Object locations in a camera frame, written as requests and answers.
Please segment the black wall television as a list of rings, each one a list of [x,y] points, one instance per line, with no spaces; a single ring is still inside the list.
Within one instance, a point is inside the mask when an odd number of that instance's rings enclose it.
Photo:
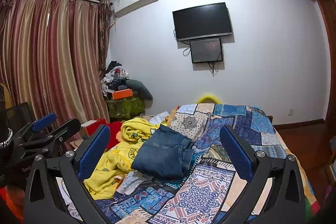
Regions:
[[[173,21],[175,37],[179,42],[233,34],[224,2],[174,11]]]

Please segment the blue patchwork bedspread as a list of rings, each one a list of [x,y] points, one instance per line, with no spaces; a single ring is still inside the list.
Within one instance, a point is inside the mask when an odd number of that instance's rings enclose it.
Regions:
[[[256,151],[282,159],[290,153],[266,114],[253,106],[198,103],[180,106],[166,119],[137,118],[166,122],[190,138],[191,168],[171,180],[132,169],[112,198],[94,200],[109,223],[218,223],[246,185],[220,141],[227,124]]]

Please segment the blue denim jacket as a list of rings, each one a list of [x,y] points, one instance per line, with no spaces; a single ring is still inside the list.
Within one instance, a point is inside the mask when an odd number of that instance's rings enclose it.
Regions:
[[[160,125],[142,144],[131,168],[166,180],[183,178],[191,168],[193,145],[190,138]]]

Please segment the orange box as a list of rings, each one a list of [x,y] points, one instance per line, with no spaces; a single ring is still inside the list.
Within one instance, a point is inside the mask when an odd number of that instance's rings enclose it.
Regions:
[[[121,99],[132,97],[132,96],[133,96],[133,91],[131,89],[119,90],[112,94],[113,100],[121,100]]]

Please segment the red plush toy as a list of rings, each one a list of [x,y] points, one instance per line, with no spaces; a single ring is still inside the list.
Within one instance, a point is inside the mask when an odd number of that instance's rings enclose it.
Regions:
[[[82,124],[82,127],[85,128],[87,134],[91,136],[102,124],[106,125],[110,130],[110,139],[108,145],[106,146],[106,149],[111,149],[112,147],[120,143],[120,141],[117,139],[117,133],[121,131],[122,126],[122,123],[120,121],[107,123],[105,118],[98,118],[96,120],[91,120]]]

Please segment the small black wall monitor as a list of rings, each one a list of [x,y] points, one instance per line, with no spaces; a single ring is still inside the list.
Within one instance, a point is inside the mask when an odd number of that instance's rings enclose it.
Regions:
[[[190,42],[193,64],[223,61],[222,42],[219,38],[199,39]]]

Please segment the red striped curtain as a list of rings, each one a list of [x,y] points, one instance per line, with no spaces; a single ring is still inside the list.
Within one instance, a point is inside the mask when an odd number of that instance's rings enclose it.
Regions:
[[[14,104],[56,123],[108,118],[101,78],[111,17],[106,0],[1,0],[1,82]]]

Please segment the pile of clothes on table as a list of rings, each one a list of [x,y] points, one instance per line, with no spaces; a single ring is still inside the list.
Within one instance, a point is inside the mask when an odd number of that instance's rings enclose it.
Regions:
[[[104,100],[116,100],[113,94],[121,91],[131,90],[134,97],[138,97],[148,109],[153,104],[153,96],[148,88],[141,82],[132,79],[127,70],[118,61],[111,61],[102,73],[101,79],[102,95]]]

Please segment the yellow printed blanket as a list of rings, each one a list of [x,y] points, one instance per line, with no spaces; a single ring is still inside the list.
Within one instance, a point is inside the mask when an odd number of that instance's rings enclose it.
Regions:
[[[113,197],[117,188],[132,171],[131,164],[139,149],[160,125],[152,124],[143,118],[133,118],[123,122],[117,134],[121,141],[100,157],[90,178],[84,185],[94,200],[105,200]]]

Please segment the green patterned table cloth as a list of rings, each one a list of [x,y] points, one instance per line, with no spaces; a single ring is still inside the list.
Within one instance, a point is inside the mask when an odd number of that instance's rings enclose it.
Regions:
[[[138,97],[108,100],[106,103],[111,119],[128,120],[145,112],[145,105]]]

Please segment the white wall air conditioner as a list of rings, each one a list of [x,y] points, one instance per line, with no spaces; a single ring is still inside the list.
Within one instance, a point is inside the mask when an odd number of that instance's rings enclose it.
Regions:
[[[114,18],[120,18],[158,0],[111,0]]]

